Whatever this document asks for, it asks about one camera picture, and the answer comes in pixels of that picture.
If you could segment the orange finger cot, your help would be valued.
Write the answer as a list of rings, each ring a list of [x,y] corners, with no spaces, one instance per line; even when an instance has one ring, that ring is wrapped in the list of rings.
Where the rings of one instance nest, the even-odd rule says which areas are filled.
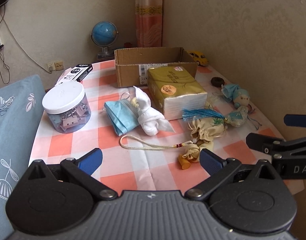
[[[191,164],[195,162],[195,159],[190,159],[186,154],[180,154],[178,156],[178,161],[182,170],[187,170],[191,167]]]

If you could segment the cream sachet with cord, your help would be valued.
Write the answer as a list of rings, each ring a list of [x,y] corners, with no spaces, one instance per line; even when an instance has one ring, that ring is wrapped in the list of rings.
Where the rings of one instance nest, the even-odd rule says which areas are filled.
[[[184,148],[182,154],[186,154],[190,159],[195,159],[195,163],[199,162],[199,155],[202,150],[207,149],[212,151],[214,149],[214,139],[223,137],[226,133],[227,125],[225,120],[217,118],[203,118],[192,120],[188,123],[190,130],[189,141],[183,142],[177,145],[162,146],[150,144],[146,141],[143,141],[140,138],[137,138],[133,135],[123,135],[119,144],[122,148],[128,150],[148,150],[148,151],[162,151],[162,150],[171,150],[175,148]],[[123,140],[129,138],[140,142],[141,147],[133,147],[123,144]]]

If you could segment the blue patterned sachet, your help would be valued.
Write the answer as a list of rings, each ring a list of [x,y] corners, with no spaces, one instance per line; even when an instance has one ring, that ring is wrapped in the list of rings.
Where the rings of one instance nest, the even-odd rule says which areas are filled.
[[[250,121],[256,130],[262,126],[261,123],[249,116],[248,107],[246,106],[240,106],[225,116],[225,122],[233,127],[241,127],[247,121]]]

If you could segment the blue plush doll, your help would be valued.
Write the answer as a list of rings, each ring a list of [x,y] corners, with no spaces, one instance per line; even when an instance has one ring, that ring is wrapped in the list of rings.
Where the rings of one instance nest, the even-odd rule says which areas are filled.
[[[221,89],[223,98],[226,102],[232,102],[234,107],[238,109],[241,106],[248,107],[250,96],[247,90],[242,89],[237,84],[226,84]]]

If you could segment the blue face mask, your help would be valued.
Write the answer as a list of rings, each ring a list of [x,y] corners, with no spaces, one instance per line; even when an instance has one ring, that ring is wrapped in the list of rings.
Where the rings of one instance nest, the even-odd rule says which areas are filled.
[[[130,101],[130,94],[123,93],[117,101],[104,103],[104,110],[118,136],[125,135],[139,126],[138,112]]]

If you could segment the cream pouch blue tassel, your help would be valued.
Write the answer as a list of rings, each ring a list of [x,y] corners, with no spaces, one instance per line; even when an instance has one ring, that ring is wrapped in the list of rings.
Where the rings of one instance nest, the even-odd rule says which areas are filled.
[[[203,119],[203,118],[217,118],[225,120],[225,116],[221,113],[214,111],[212,109],[193,109],[193,110],[187,110],[184,109],[182,113],[182,118],[185,121],[192,121],[197,119]]]

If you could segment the white knotted cloth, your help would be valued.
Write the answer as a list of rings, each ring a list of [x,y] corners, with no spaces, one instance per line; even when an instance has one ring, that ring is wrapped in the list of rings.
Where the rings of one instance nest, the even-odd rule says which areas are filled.
[[[131,102],[137,110],[138,123],[143,131],[149,136],[154,136],[160,131],[174,132],[171,123],[166,120],[164,115],[151,107],[149,96],[136,86],[134,89],[135,97]]]

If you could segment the orange checkered tablecloth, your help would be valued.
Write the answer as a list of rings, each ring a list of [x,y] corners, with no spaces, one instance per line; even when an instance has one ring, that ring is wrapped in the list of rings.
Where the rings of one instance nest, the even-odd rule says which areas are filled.
[[[82,81],[92,111],[89,122],[74,133],[58,133],[43,114],[35,141],[30,163],[43,159],[47,164],[58,164],[67,157],[78,159],[93,148],[103,152],[103,163],[93,173],[93,177],[118,193],[122,190],[181,190],[183,193],[208,177],[199,163],[193,163],[187,170],[182,170],[178,156],[183,148],[166,151],[143,151],[124,149],[119,145],[119,137],[114,132],[107,114],[103,111],[106,101],[119,100],[124,93],[133,94],[132,88],[117,88],[114,61],[93,64],[92,72]],[[284,125],[285,114],[306,114],[304,98],[300,94],[288,99],[286,90],[280,85],[272,90],[275,100],[268,103],[265,115],[259,109],[252,118],[262,126],[257,132],[273,137],[295,139],[306,136],[303,128]],[[154,137],[146,136],[141,127],[130,132],[144,141],[159,145],[173,145],[190,139],[186,122],[173,120],[174,133],[160,132]],[[270,159],[268,155],[250,150],[246,145],[246,136],[256,132],[252,123],[247,121],[240,128],[229,128],[223,137],[214,140],[214,152],[223,159],[234,157],[246,164],[255,164],[259,159]]]

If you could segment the blue embroidered pillow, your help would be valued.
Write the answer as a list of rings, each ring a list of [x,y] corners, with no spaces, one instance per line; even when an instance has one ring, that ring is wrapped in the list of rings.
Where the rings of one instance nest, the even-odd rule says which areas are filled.
[[[13,233],[5,205],[28,168],[44,95],[38,75],[0,88],[0,239]]]

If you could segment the black white pen box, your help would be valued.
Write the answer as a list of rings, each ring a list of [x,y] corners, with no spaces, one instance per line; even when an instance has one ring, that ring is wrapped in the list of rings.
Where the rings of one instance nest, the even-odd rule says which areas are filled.
[[[78,64],[75,67],[70,68],[66,74],[60,77],[56,86],[71,81],[81,82],[92,70],[92,64]]]

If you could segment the gold tissue pack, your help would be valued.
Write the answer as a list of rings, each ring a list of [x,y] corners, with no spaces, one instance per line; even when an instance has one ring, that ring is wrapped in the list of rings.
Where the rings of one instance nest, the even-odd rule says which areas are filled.
[[[148,69],[148,89],[156,110],[166,120],[182,118],[183,110],[203,108],[208,93],[181,66]]]

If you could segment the cardboard box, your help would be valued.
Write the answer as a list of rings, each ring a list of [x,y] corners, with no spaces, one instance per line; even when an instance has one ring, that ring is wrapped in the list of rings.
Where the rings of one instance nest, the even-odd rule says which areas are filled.
[[[181,47],[117,49],[114,57],[119,88],[146,85],[150,68],[180,66],[191,76],[195,76],[197,72],[197,63]]]

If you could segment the yellow toy car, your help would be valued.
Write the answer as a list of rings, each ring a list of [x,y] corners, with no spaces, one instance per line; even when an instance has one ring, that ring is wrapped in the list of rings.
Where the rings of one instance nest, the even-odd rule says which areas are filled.
[[[186,52],[194,59],[194,61],[199,66],[203,66],[203,67],[208,66],[209,62],[202,52],[194,51],[194,50],[187,50]]]

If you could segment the peach patterned curtain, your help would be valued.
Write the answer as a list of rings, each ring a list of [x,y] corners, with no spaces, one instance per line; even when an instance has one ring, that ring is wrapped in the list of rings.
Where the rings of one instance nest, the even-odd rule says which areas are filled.
[[[136,37],[139,47],[162,44],[163,0],[135,0]]]

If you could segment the wall power socket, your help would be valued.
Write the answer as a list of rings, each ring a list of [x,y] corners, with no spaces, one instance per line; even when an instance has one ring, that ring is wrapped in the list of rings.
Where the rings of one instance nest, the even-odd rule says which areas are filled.
[[[63,61],[54,61],[47,63],[47,68],[50,72],[64,70],[64,62]]]

